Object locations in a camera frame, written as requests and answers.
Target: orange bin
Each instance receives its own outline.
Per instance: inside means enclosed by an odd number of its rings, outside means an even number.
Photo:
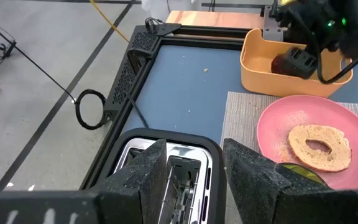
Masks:
[[[256,93],[274,96],[314,95],[329,97],[343,84],[350,81],[353,70],[337,82],[325,85],[320,83],[315,72],[309,80],[288,75],[272,73],[272,60],[278,54],[284,54],[291,47],[305,49],[306,45],[264,40],[260,29],[248,32],[241,51],[241,82],[245,89]],[[323,77],[328,80],[342,70],[343,57],[339,50],[321,54]]]

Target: bagel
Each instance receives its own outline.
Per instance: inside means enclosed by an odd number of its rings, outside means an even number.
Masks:
[[[314,150],[306,140],[325,144],[331,152]],[[352,150],[344,133],[321,125],[298,125],[288,135],[294,155],[306,166],[325,172],[339,172],[349,167]]]

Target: gray placemat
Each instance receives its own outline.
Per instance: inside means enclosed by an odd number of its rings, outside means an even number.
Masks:
[[[233,138],[237,142],[260,152],[256,137],[259,116],[269,104],[277,99],[279,97],[229,92],[224,114],[221,147],[223,146],[223,139]],[[358,103],[340,104],[358,115]],[[242,223],[229,185],[227,185],[225,223]]]

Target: blue table surface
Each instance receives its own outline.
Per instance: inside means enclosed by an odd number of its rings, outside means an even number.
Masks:
[[[136,103],[150,128],[206,136],[219,144],[229,91],[251,93],[241,84],[240,51],[167,45]],[[358,66],[353,79],[329,98],[358,103]],[[132,110],[124,132],[141,127]]]

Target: pink plate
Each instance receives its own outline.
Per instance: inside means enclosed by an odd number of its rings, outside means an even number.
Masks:
[[[288,96],[269,105],[259,118],[257,138],[265,157],[275,162],[300,162],[288,145],[288,133],[299,124],[318,124],[345,133],[352,161],[341,172],[316,173],[333,189],[358,189],[358,116],[347,108],[317,96]]]

